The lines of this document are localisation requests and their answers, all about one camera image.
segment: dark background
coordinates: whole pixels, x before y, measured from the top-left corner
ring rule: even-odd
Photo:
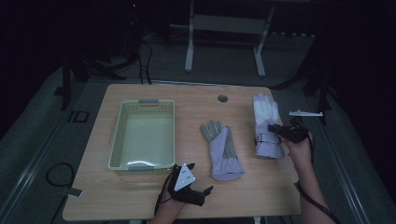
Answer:
[[[221,1],[203,0],[196,10],[211,13],[216,2]],[[259,1],[239,2],[242,1],[222,7],[220,14],[255,17],[261,7],[266,7],[251,7]],[[62,66],[65,52],[72,52],[76,76],[84,81],[89,74],[80,58],[73,55],[76,49],[102,61],[109,61],[113,54],[134,54],[138,50],[139,32],[145,25],[166,38],[169,24],[188,24],[188,8],[185,0],[1,1],[0,137],[44,80]],[[131,21],[139,22],[130,26]],[[305,66],[311,66],[317,57],[328,62],[330,86],[336,90],[339,104],[348,113],[395,202],[392,178],[396,167],[392,164],[396,147],[392,140],[396,134],[392,128],[396,1],[278,4],[271,32],[316,35]],[[125,34],[133,41],[123,47],[120,39]]]

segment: green plastic basket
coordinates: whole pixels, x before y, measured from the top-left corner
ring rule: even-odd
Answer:
[[[121,103],[108,168],[119,174],[170,172],[175,164],[175,102]]]

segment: white metal frame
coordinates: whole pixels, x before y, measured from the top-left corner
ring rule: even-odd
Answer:
[[[274,11],[275,7],[272,6],[266,20],[201,15],[194,14],[194,0],[190,0],[189,45],[187,48],[185,71],[192,71],[194,30],[209,30],[260,35],[260,42],[253,48],[253,53],[258,75],[259,77],[265,77],[264,65],[262,63],[262,47],[265,37],[268,35],[268,29],[271,24],[271,19],[274,16]]]

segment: black device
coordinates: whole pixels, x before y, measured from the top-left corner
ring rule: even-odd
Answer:
[[[195,163],[188,164],[187,167],[191,170],[195,166]],[[172,173],[166,177],[165,182],[163,183],[163,189],[161,194],[158,196],[157,203],[155,205],[154,213],[157,213],[157,210],[161,203],[165,203],[170,199],[175,199],[182,203],[191,203],[195,205],[202,206],[205,202],[205,197],[210,194],[213,189],[213,186],[205,189],[203,192],[199,192],[191,189],[191,184],[179,189],[175,190],[175,185],[177,183],[178,177],[180,175],[181,166],[174,165]],[[168,189],[165,189],[166,183],[169,181]],[[163,191],[168,190],[171,194],[171,198],[166,199],[162,202]]]
[[[282,126],[278,124],[269,124],[268,131],[290,140],[293,143],[299,143],[309,136],[309,130],[303,125],[303,118],[293,116],[289,120],[290,125]]]

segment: purple glove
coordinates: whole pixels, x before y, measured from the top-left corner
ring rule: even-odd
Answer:
[[[280,139],[268,131],[268,124],[278,124],[277,103],[263,94],[253,96],[254,117],[256,120],[256,156],[264,159],[276,159],[285,156]]]
[[[231,180],[245,173],[236,157],[230,127],[222,127],[219,121],[210,120],[207,126],[201,125],[201,132],[209,143],[214,179]]]

